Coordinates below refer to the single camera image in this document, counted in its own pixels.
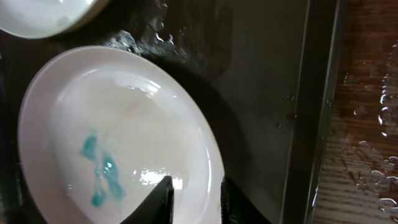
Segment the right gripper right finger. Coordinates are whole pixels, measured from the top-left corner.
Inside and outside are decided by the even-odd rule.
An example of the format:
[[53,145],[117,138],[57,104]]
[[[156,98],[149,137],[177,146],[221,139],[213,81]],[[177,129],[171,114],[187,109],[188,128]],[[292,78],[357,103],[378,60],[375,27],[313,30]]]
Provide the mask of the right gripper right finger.
[[227,176],[221,183],[222,224],[271,224]]

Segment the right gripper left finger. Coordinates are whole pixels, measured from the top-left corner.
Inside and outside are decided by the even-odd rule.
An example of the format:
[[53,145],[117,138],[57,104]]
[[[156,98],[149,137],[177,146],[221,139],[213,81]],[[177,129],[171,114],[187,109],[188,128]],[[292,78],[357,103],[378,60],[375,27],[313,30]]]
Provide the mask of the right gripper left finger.
[[165,176],[121,224],[172,224],[174,187],[171,176]]

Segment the white plate blue dots stain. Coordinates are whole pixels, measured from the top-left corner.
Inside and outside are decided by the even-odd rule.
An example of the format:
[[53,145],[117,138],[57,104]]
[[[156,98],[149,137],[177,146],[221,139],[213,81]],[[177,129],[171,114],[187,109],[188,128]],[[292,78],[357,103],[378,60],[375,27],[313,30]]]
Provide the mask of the white plate blue dots stain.
[[166,177],[175,223],[220,223],[223,162],[185,89],[152,62],[110,47],[68,50],[32,79],[18,148],[46,223],[121,223]]

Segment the white plate long blue stain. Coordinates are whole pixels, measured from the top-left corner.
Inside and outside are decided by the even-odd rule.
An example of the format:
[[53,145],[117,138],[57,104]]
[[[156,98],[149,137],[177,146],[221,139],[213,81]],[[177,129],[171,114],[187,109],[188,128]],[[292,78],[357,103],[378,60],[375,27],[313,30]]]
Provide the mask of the white plate long blue stain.
[[109,0],[1,0],[1,30],[25,39],[43,39],[79,29]]

